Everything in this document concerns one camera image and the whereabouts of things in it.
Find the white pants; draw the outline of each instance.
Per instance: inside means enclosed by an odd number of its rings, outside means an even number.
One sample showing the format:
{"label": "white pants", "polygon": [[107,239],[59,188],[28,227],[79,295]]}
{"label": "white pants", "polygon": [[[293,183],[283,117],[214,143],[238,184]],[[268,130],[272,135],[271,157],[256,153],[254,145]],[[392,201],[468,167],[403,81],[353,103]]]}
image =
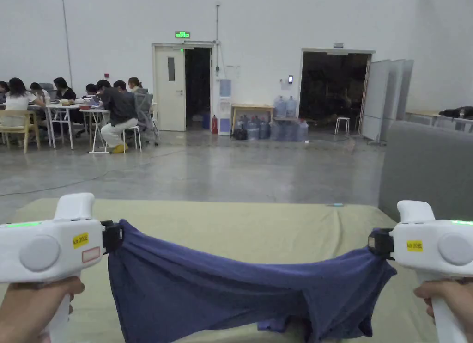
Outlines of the white pants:
{"label": "white pants", "polygon": [[129,129],[130,127],[136,126],[138,124],[138,119],[130,119],[124,123],[116,124],[106,124],[100,130],[102,132],[102,137],[110,147],[117,147],[118,145],[123,144],[121,139],[121,134],[124,130]]}

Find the exit sign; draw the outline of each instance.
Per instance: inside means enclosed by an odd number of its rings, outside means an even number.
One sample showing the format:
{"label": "exit sign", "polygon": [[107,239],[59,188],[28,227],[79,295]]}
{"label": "exit sign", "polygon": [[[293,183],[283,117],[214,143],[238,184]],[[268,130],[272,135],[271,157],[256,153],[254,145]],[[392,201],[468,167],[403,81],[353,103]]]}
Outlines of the exit sign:
{"label": "exit sign", "polygon": [[176,31],[176,39],[190,39],[191,33],[185,31]]}

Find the gray circular button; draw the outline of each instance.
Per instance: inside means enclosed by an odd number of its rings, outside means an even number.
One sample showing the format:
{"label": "gray circular button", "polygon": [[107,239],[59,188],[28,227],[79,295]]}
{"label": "gray circular button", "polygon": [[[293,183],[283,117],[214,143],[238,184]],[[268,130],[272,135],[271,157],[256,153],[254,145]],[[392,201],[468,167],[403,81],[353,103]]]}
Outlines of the gray circular button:
{"label": "gray circular button", "polygon": [[31,271],[44,271],[59,258],[59,243],[49,236],[36,236],[20,251],[21,264]]}
{"label": "gray circular button", "polygon": [[446,262],[467,265],[473,261],[473,246],[456,233],[448,233],[438,241],[438,250]]}

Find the hand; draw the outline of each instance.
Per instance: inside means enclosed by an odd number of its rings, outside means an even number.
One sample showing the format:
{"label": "hand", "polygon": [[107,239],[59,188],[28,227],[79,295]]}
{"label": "hand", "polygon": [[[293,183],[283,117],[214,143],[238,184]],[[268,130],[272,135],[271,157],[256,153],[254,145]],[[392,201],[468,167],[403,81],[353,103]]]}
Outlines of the hand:
{"label": "hand", "polygon": [[0,343],[41,342],[39,337],[54,317],[62,299],[83,292],[79,278],[71,277],[42,288],[37,284],[10,284],[0,306]]}
{"label": "hand", "polygon": [[433,318],[432,298],[442,298],[450,307],[456,318],[464,325],[468,333],[473,332],[473,283],[459,283],[456,281],[425,282],[414,290],[415,296],[424,299],[427,304],[427,314]]}

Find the yellow shoe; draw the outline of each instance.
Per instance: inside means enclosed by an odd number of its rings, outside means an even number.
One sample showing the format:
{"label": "yellow shoe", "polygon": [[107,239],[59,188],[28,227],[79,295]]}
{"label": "yellow shoe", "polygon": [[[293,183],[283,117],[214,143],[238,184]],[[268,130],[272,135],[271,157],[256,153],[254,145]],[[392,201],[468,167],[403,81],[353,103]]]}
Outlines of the yellow shoe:
{"label": "yellow shoe", "polygon": [[112,149],[111,153],[117,154],[117,153],[125,153],[125,151],[128,149],[128,145],[125,144],[125,147],[123,149],[123,145],[118,145],[114,149]]}

